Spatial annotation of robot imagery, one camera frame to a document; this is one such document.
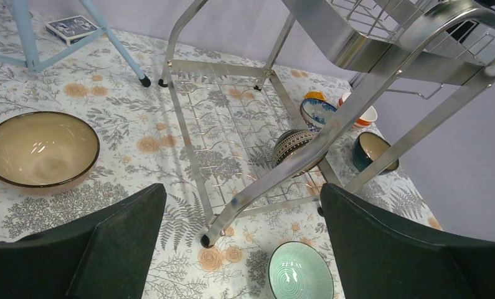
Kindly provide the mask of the orange bowl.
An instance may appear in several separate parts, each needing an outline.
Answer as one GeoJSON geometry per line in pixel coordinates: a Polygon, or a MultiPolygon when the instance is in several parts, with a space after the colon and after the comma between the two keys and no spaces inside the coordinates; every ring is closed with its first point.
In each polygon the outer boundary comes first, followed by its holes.
{"type": "MultiPolygon", "coordinates": [[[[336,103],[336,108],[339,108],[351,95],[351,92],[346,92],[341,95],[336,103]]],[[[378,114],[376,109],[371,105],[352,125],[352,128],[363,129],[368,128],[377,120],[378,114]]]]}

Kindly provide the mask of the teal blue bowl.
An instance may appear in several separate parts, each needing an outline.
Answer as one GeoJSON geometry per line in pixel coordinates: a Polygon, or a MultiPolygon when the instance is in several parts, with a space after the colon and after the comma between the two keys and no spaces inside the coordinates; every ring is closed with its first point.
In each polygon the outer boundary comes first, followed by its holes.
{"type": "Polygon", "coordinates": [[[352,162],[362,172],[391,147],[390,143],[375,133],[365,131],[355,140],[352,148],[352,162]]]}

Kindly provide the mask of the green celadon bowl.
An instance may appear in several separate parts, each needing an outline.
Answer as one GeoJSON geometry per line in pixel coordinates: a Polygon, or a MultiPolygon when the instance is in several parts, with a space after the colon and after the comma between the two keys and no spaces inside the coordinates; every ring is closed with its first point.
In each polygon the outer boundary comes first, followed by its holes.
{"type": "Polygon", "coordinates": [[[273,298],[332,298],[334,282],[323,257],[312,246],[290,241],[279,245],[267,266],[273,298]]]}

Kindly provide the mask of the white blue floral bowl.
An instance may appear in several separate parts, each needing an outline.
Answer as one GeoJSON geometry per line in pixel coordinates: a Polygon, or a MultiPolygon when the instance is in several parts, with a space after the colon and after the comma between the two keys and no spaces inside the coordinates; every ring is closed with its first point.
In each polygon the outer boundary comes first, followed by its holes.
{"type": "Polygon", "coordinates": [[[326,122],[336,113],[337,108],[328,102],[309,98],[304,99],[299,112],[310,131],[318,133],[326,122]]]}

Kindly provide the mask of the steel two-tier dish rack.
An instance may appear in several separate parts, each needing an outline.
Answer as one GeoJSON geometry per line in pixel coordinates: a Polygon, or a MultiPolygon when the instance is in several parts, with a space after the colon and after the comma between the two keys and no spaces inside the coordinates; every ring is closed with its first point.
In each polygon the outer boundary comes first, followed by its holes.
{"type": "Polygon", "coordinates": [[[325,160],[329,147],[346,131],[366,130],[377,120],[374,102],[400,78],[456,85],[457,90],[385,151],[369,151],[369,158],[357,162],[359,174],[346,185],[356,192],[373,177],[398,167],[401,155],[437,129],[483,90],[495,82],[495,58],[478,58],[479,39],[472,37],[480,25],[495,30],[495,8],[491,1],[286,1],[289,15],[273,50],[262,68],[177,60],[174,52],[179,34],[202,9],[194,1],[176,21],[169,36],[161,87],[171,93],[182,130],[192,174],[202,199],[209,230],[201,243],[210,248],[238,217],[283,207],[283,203],[253,207],[288,178],[319,168],[324,179],[338,183],[325,160]],[[355,71],[352,92],[332,102],[319,92],[309,92],[295,106],[273,70],[295,23],[307,32],[326,58],[335,66],[355,71]],[[284,104],[295,130],[281,135],[272,155],[273,169],[233,195],[214,212],[204,181],[204,165],[191,143],[184,114],[172,80],[178,71],[256,78],[255,89],[270,82],[284,104]]]}

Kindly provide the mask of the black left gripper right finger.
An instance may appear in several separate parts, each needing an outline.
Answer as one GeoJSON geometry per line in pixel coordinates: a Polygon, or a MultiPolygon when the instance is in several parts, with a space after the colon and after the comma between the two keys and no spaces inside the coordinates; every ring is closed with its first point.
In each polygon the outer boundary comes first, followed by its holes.
{"type": "Polygon", "coordinates": [[[320,200],[346,298],[495,298],[495,242],[411,221],[331,183],[320,200]]]}

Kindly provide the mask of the brown speckled bowl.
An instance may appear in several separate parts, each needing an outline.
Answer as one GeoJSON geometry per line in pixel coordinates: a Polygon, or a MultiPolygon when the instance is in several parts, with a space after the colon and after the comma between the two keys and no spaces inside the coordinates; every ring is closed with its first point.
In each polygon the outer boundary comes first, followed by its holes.
{"type": "Polygon", "coordinates": [[[95,130],[76,116],[17,115],[0,123],[0,182],[34,196],[67,192],[89,177],[100,150],[95,130]]]}

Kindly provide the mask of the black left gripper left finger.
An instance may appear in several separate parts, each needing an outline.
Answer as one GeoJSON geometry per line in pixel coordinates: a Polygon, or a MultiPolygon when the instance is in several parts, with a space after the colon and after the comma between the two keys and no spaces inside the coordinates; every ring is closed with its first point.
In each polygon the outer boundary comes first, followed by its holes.
{"type": "Polygon", "coordinates": [[[0,242],[0,298],[141,298],[166,199],[155,183],[69,223],[0,242]]]}

